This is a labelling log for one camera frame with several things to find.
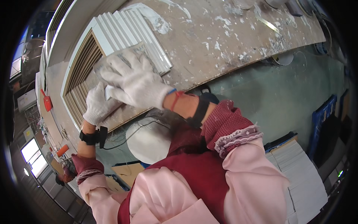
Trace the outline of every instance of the red string bracelet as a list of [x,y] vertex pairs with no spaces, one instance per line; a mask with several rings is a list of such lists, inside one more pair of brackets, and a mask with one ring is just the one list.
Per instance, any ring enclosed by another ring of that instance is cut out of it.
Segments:
[[183,91],[177,91],[177,92],[175,92],[175,99],[174,99],[174,101],[173,101],[173,104],[172,104],[171,107],[170,107],[170,110],[171,110],[171,111],[174,110],[175,104],[176,104],[177,101],[179,100],[179,97],[181,97],[181,95],[183,95],[183,94],[184,94]]

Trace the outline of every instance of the white work glove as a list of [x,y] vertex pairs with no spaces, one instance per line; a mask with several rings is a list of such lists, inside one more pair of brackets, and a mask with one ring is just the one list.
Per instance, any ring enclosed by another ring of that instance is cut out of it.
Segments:
[[121,105],[116,99],[105,99],[105,85],[102,82],[88,92],[86,103],[87,111],[83,118],[95,126]]
[[116,87],[109,95],[125,104],[138,108],[156,107],[163,109],[165,96],[174,88],[163,83],[162,78],[153,72],[149,60],[143,55],[123,51],[123,57],[131,64],[129,67],[116,55],[106,58],[112,71],[102,71],[101,76]]

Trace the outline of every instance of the wooden workbench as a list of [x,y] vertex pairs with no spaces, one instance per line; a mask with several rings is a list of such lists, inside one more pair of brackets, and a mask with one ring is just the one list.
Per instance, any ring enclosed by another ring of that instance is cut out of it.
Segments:
[[[173,64],[163,79],[178,90],[192,89],[272,55],[325,41],[315,16],[292,16],[285,5],[274,9],[264,0],[257,0],[254,7],[238,15],[233,13],[237,9],[231,0],[173,1],[178,5],[168,0],[131,0],[120,9],[143,3],[169,24],[167,33],[154,31],[154,34]],[[258,21],[255,13],[275,25],[280,35]],[[62,72],[48,77],[47,85],[52,101],[56,102],[56,123],[63,126],[71,143],[77,147],[78,131],[59,96],[63,77]],[[146,110],[124,105],[102,125],[113,130]]]

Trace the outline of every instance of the green floor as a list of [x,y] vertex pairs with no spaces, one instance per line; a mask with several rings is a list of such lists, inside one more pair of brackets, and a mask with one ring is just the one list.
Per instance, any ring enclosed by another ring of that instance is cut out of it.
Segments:
[[[207,85],[219,100],[231,99],[242,115],[260,126],[263,143],[274,141],[290,131],[298,133],[298,143],[307,149],[311,133],[311,115],[331,94],[338,98],[345,91],[343,64],[328,56],[314,56],[312,47],[295,50],[288,66],[255,63],[217,78]],[[122,127],[113,139],[123,138]],[[120,142],[107,142],[106,147]],[[97,158],[106,173],[116,163],[134,161],[126,144],[121,150],[97,150]]]

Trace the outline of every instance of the maroon apron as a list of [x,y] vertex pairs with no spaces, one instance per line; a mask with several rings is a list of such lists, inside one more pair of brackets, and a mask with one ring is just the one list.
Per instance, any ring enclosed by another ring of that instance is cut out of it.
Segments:
[[[225,179],[226,170],[222,168],[223,159],[217,152],[206,148],[200,133],[201,129],[181,126],[172,139],[167,157],[147,169],[164,166],[179,172],[188,182],[194,195],[204,201],[219,223],[226,223],[224,198],[229,186]],[[132,189],[119,208],[118,223],[120,224],[130,223],[129,200]]]

